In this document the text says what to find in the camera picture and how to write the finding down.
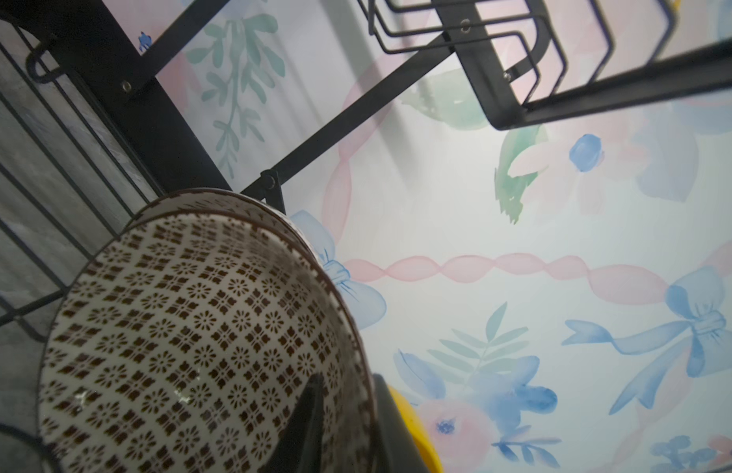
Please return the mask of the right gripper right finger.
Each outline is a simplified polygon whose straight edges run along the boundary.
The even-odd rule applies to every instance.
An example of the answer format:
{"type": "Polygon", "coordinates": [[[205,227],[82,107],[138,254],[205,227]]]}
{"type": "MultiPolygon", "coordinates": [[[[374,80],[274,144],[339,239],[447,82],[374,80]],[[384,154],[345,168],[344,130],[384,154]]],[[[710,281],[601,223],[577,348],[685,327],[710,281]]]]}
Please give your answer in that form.
{"type": "Polygon", "coordinates": [[[377,404],[377,473],[428,473],[387,382],[373,376],[377,404]]]}

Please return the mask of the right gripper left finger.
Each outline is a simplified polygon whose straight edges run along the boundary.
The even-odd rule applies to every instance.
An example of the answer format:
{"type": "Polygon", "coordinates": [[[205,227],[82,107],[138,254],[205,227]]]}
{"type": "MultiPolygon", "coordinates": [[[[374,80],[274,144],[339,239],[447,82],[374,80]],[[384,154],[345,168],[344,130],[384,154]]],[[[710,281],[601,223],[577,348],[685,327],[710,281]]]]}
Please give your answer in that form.
{"type": "Polygon", "coordinates": [[[324,437],[324,378],[312,374],[263,472],[319,473],[324,437]]]}

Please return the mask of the yellow bowl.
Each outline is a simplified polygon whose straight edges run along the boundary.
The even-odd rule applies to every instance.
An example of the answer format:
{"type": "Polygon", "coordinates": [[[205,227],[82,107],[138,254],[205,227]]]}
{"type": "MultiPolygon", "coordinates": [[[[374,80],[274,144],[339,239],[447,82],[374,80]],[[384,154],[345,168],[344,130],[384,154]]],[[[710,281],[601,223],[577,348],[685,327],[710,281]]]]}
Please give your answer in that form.
{"type": "Polygon", "coordinates": [[[442,473],[443,466],[440,457],[429,437],[429,433],[422,425],[416,409],[399,390],[390,385],[388,390],[399,410],[399,415],[401,415],[405,427],[407,427],[407,431],[411,434],[412,441],[424,465],[431,473],[442,473]]]}

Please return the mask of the orange dotted patterned bowl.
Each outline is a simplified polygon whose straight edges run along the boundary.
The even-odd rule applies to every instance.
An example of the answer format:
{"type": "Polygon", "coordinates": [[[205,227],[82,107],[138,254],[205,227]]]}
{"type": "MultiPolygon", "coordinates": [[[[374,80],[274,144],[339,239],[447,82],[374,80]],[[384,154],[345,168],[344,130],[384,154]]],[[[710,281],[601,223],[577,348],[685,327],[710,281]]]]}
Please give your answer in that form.
{"type": "Polygon", "coordinates": [[[45,347],[41,435],[67,472],[264,472],[310,380],[322,470],[373,471],[373,382],[324,264],[265,204],[183,191],[72,283],[45,347]]]}

